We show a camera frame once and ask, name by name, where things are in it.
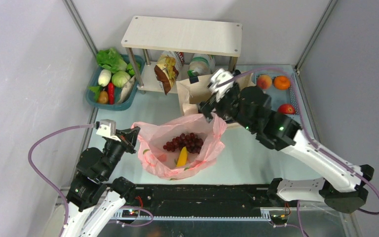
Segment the yellow banana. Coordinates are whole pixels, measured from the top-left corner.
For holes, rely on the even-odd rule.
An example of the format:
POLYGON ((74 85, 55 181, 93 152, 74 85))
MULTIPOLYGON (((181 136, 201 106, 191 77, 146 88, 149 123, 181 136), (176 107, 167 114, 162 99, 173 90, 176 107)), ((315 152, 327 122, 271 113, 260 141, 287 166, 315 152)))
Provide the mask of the yellow banana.
POLYGON ((178 160, 176 162, 176 167, 182 167, 186 165, 188 159, 188 150, 187 147, 183 147, 179 154, 178 160))

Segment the dark red grape bunch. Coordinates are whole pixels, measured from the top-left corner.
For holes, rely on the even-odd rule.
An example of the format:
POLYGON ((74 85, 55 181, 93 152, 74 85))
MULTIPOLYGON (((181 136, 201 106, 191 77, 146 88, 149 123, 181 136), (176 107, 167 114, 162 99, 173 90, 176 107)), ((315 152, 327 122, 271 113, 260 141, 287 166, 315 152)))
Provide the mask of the dark red grape bunch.
POLYGON ((186 148, 191 154, 199 154, 204 144, 204 140, 196 133, 181 133, 163 145, 163 149, 174 152, 186 148))

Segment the white radish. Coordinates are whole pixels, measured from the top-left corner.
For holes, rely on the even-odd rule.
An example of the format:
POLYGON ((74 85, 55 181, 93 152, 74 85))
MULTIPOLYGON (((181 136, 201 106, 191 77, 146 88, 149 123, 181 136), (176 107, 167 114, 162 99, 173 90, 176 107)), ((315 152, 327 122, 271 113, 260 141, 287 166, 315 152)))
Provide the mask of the white radish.
POLYGON ((98 77, 98 85, 101 87, 106 87, 111 81, 112 73, 110 70, 103 69, 98 77))

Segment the light blue fruit basket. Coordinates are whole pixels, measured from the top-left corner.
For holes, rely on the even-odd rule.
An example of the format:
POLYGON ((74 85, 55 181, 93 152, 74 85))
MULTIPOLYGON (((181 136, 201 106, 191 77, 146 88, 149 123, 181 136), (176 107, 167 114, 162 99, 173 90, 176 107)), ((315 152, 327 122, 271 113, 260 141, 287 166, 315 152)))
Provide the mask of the light blue fruit basket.
MULTIPOLYGON (((271 80, 274 80, 277 76, 290 76, 292 80, 295 79, 293 68, 289 65, 263 65, 262 69, 255 72, 252 76, 252 82, 256 84, 257 78, 261 75, 268 75, 271 77, 271 80)), ((264 90, 264 93, 271 97, 271 108, 273 110, 277 111, 283 104, 290 104, 295 108, 295 114, 288 116, 299 123, 301 122, 300 116, 298 115, 295 90, 291 86, 286 90, 280 90, 277 89, 272 82, 271 86, 264 90)))

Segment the green bell pepper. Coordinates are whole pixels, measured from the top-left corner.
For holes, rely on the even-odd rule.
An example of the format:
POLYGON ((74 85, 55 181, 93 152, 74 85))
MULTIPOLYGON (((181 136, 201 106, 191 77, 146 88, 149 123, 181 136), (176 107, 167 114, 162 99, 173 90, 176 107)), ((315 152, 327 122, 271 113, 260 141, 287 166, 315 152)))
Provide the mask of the green bell pepper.
POLYGON ((135 70, 133 68, 133 65, 131 63, 129 63, 126 67, 126 70, 125 70, 131 77, 135 76, 135 70))

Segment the silver grey fish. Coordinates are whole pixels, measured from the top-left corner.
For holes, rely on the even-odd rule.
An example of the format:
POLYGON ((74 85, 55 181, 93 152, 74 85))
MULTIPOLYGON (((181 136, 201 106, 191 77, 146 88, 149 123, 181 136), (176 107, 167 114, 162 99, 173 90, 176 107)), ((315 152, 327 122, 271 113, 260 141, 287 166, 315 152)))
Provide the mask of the silver grey fish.
POLYGON ((136 76, 133 76, 122 88, 120 96, 116 104, 122 104, 124 103, 130 96, 134 85, 136 83, 136 76))

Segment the green white snack bag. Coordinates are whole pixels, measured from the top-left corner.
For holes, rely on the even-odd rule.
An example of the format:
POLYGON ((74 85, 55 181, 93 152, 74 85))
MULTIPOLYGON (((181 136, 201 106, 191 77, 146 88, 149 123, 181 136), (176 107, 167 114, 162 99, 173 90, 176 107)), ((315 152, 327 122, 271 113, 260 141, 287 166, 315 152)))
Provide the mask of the green white snack bag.
POLYGON ((214 55, 196 53, 190 61, 187 74, 190 78, 210 75, 215 69, 215 64, 214 55))

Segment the green leafy lettuce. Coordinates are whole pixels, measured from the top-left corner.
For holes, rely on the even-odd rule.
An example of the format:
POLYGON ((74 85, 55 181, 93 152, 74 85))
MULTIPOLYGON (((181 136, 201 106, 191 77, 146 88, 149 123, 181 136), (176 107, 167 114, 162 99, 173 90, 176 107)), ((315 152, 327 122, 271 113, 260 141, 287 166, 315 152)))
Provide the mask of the green leafy lettuce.
POLYGON ((109 70, 112 74, 125 71, 127 68, 127 63, 114 47, 98 51, 96 61, 100 67, 109 70))

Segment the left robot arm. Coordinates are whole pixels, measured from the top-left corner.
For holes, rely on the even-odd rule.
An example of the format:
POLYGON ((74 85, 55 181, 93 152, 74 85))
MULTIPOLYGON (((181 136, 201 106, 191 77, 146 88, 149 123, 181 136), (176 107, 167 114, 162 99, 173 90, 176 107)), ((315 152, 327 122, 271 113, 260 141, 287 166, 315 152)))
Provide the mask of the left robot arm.
POLYGON ((96 237, 113 215, 135 199, 136 185, 124 177, 109 180, 125 153, 135 154, 140 128, 118 130, 100 124, 97 133, 106 143, 102 150, 87 148, 76 166, 77 172, 66 200, 67 223, 63 237, 96 237))

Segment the orange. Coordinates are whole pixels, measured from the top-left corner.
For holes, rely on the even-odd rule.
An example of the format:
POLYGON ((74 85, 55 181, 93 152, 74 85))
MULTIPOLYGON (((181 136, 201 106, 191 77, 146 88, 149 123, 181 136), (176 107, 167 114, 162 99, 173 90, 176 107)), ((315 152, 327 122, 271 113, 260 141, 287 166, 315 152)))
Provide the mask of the orange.
POLYGON ((287 90, 291 86, 291 81, 287 76, 276 76, 273 80, 273 85, 276 89, 287 90))

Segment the pink plastic grocery bag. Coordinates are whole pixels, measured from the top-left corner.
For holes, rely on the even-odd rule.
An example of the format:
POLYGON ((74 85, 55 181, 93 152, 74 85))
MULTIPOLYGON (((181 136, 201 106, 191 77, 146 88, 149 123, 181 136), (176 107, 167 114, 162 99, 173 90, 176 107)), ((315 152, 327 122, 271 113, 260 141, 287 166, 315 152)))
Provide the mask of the pink plastic grocery bag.
POLYGON ((176 118, 162 125, 135 122, 139 127, 137 152, 142 167, 148 173, 165 180, 181 180, 196 175, 216 163, 225 148, 221 137, 227 129, 226 122, 217 115, 207 122, 202 114, 176 118), (182 133, 194 133, 203 140, 198 154, 189 154, 184 166, 176 165, 180 150, 168 152, 163 146, 182 133))

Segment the beige canvas tote bag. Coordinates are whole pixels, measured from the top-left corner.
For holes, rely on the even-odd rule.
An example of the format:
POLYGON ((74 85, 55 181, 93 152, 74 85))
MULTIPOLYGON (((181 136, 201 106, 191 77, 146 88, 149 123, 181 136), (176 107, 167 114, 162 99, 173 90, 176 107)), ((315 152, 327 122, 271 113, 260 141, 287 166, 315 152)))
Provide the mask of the beige canvas tote bag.
MULTIPOLYGON (((235 81, 239 84, 241 90, 249 86, 256 86, 251 80, 252 75, 249 74, 235 81)), ((197 76, 176 82, 181 115, 187 116, 199 113, 198 104, 202 101, 207 101, 211 97, 211 91, 208 89, 211 76, 212 74, 197 76)), ((238 123, 229 119, 225 121, 228 129, 240 127, 238 123)))

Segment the round green cabbage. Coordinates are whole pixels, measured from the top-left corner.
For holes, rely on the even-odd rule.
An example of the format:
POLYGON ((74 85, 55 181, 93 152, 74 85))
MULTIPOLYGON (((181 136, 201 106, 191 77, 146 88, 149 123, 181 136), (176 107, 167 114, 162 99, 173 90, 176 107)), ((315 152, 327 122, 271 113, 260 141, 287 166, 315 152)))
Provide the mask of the round green cabbage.
POLYGON ((131 79, 131 76, 125 71, 119 71, 113 74, 111 82, 115 87, 123 88, 124 85, 131 79))

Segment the brown potato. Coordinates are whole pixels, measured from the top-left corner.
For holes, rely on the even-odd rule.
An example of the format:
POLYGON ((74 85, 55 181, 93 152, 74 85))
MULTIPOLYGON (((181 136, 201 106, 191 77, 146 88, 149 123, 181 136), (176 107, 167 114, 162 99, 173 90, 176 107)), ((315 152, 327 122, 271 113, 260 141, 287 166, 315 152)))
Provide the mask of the brown potato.
POLYGON ((98 99, 97 99, 97 103, 99 104, 108 104, 109 102, 109 95, 106 91, 102 90, 100 93, 99 93, 99 96, 98 96, 98 99))

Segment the peach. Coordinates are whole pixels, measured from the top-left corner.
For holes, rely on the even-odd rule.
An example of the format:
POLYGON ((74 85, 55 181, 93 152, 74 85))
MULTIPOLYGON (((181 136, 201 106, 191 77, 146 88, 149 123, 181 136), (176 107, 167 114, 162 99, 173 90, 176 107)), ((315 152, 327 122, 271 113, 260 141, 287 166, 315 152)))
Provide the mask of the peach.
POLYGON ((256 80, 256 85, 262 90, 267 90, 272 86, 272 78, 269 75, 259 75, 256 80))

